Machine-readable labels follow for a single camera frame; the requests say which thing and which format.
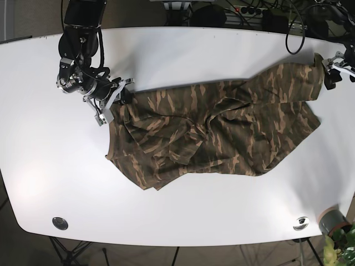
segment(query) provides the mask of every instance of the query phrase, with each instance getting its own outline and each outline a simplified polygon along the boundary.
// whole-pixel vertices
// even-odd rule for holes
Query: gray flower pot
[[[318,219],[318,225],[321,232],[329,237],[332,237],[337,229],[342,228],[345,232],[349,232],[351,229],[351,224],[336,208],[325,210]]]

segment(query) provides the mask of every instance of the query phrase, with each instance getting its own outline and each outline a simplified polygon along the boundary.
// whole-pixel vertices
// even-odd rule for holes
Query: power strip
[[[231,11],[239,12],[243,15],[243,17],[255,17],[255,18],[262,18],[265,10],[267,8],[255,8],[255,7],[247,7],[247,6],[233,6],[231,7]]]

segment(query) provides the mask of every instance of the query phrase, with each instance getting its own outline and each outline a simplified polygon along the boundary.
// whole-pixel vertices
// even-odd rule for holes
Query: wire
[[[99,68],[103,68],[105,64],[105,53],[104,53],[104,41],[102,39],[102,31],[99,29],[99,44],[100,44],[100,66]]]
[[[251,29],[254,29],[250,24],[249,22],[243,17],[243,15],[235,9],[235,7],[233,6],[233,4],[229,1],[229,0],[225,0],[234,10],[236,13],[238,13],[240,15],[240,17],[244,20],[244,22],[251,28]]]
[[[240,18],[240,24],[239,25],[244,26],[244,21],[242,19],[241,14],[238,14],[238,13],[236,13],[236,12],[234,12],[234,11],[228,9],[228,8],[224,8],[224,10],[228,11],[228,12],[231,12],[231,13],[235,14],[237,17],[239,17]]]
[[[314,7],[327,7],[329,9],[329,7],[335,7],[335,8],[338,8],[337,6],[334,6],[332,4],[329,4],[329,3],[318,3],[318,4],[313,4],[311,6],[308,6],[306,7],[305,9],[303,9],[302,11],[305,11],[306,12],[306,17],[309,17],[310,16],[310,10]],[[331,42],[331,43],[343,43],[341,40],[344,39],[344,37],[349,37],[350,35],[349,34],[346,34],[343,35],[343,36],[338,36],[338,37],[324,37],[324,36],[321,36],[320,34],[318,34],[314,29],[312,29],[312,27],[308,27],[309,30],[316,36],[318,37],[319,39],[321,40],[326,40],[328,42]]]
[[[83,74],[85,74],[86,76],[92,78],[92,79],[95,79],[97,81],[101,81],[101,82],[104,82],[104,83],[109,83],[109,84],[112,84],[112,82],[108,82],[108,81],[105,81],[105,80],[100,80],[94,76],[91,76],[90,74],[86,73],[79,65],[78,61],[77,61],[77,58],[74,56],[74,47],[73,47],[73,43],[70,41],[70,38],[68,36],[68,33],[65,31],[65,28],[64,28],[64,21],[63,21],[63,0],[60,0],[60,22],[62,24],[62,31],[63,31],[63,34],[65,36],[65,38],[67,39],[67,42],[70,46],[70,53],[72,54],[72,57],[74,58],[74,62],[76,63],[77,67],[83,72]]]
[[[259,16],[259,14],[255,14],[254,16],[252,16],[252,17],[248,18],[248,19],[247,19],[247,21],[249,21],[250,19],[255,18],[256,16]]]
[[[301,16],[301,14],[299,13],[297,7],[293,4],[293,2],[292,2],[291,0],[287,0],[287,1],[290,3],[290,5],[291,5],[291,6],[294,8],[294,10],[296,11],[297,16],[300,18],[301,25],[302,25],[302,42],[301,42],[300,47],[297,49],[297,51],[291,52],[290,49],[289,49],[289,47],[288,47],[288,36],[290,35],[290,31],[291,31],[292,26],[293,26],[293,24],[295,23],[297,17],[294,18],[293,21],[291,22],[291,24],[290,24],[290,26],[289,26],[289,28],[288,28],[288,32],[287,32],[287,34],[286,34],[286,50],[287,50],[290,54],[295,55],[295,54],[298,54],[298,53],[302,50],[303,45],[305,44],[305,40],[306,40],[305,24],[303,23],[302,16]]]

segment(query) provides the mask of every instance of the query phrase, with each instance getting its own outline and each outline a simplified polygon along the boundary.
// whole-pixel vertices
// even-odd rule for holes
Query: metal grommet
[[[54,217],[52,219],[52,222],[55,227],[57,227],[59,230],[67,230],[68,229],[68,223],[66,220],[60,217]]]
[[[293,226],[293,228],[296,231],[301,231],[301,230],[305,229],[309,223],[310,223],[310,220],[307,217],[301,217],[296,220],[296,223]]]

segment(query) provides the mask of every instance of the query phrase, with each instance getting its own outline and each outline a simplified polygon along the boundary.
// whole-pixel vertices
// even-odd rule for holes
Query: camouflage shirt
[[[250,80],[136,93],[111,109],[107,159],[144,190],[185,173],[262,175],[319,127],[305,101],[323,78],[316,54],[314,65],[279,64]]]

